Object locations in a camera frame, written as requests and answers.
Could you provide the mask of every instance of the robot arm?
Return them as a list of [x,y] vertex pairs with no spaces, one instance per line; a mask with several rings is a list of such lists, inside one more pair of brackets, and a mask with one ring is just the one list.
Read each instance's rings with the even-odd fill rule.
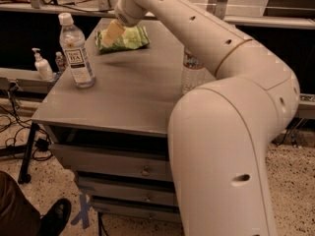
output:
[[126,27],[147,11],[217,78],[185,94],[169,120],[185,235],[277,235],[265,158],[297,109],[295,74],[262,44],[187,0],[119,0],[115,8]]

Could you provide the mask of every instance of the cabinet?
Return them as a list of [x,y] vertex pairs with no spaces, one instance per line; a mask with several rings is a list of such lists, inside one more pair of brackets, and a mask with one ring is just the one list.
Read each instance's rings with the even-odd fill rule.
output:
[[[95,30],[107,28],[102,19]],[[87,40],[96,82],[76,88],[66,71],[34,113],[53,154],[75,173],[100,212],[180,222],[167,125],[181,97],[182,44],[157,21],[142,21],[151,44],[100,54]]]

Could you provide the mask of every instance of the drawer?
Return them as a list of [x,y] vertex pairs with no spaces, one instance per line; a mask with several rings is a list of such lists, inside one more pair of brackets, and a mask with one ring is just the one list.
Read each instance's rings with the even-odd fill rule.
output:
[[54,143],[168,155],[167,137],[49,126]]
[[102,213],[181,223],[178,208],[150,205],[140,206],[138,204],[121,203],[115,200],[98,198],[91,198],[91,205],[96,211]]
[[73,171],[172,182],[170,164],[164,155],[58,144],[52,145],[51,151],[64,168]]
[[178,207],[175,189],[172,183],[151,181],[144,183],[137,179],[112,179],[110,177],[77,177],[79,189],[90,196],[113,198],[118,200],[143,202]]

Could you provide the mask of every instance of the terrazzo floor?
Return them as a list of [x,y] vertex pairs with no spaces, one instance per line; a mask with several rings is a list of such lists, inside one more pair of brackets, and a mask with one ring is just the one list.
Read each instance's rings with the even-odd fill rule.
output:
[[[15,136],[19,125],[0,133],[0,148]],[[28,139],[29,130],[17,136],[17,145]],[[279,236],[315,235],[315,132],[303,131],[297,137],[298,147],[289,140],[281,146],[269,145],[267,168]],[[18,179],[22,161],[12,156],[0,157],[0,170]],[[31,203],[45,214],[61,197],[72,203],[72,214],[61,235],[98,234],[97,213],[89,207],[89,198],[75,185],[74,174],[63,169],[55,157],[47,161],[32,160],[31,181],[20,185]],[[110,236],[176,236],[184,235],[180,224],[106,214],[103,225]]]

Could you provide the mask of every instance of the wall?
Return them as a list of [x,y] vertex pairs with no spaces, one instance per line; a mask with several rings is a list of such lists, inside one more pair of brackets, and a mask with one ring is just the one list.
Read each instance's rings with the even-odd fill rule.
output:
[[315,30],[238,27],[283,59],[295,72],[301,92],[315,94]]
[[[61,50],[57,14],[1,11],[0,19],[0,67],[35,70],[32,48],[37,47],[57,72],[55,52]],[[74,21],[88,37],[99,18],[74,16]]]

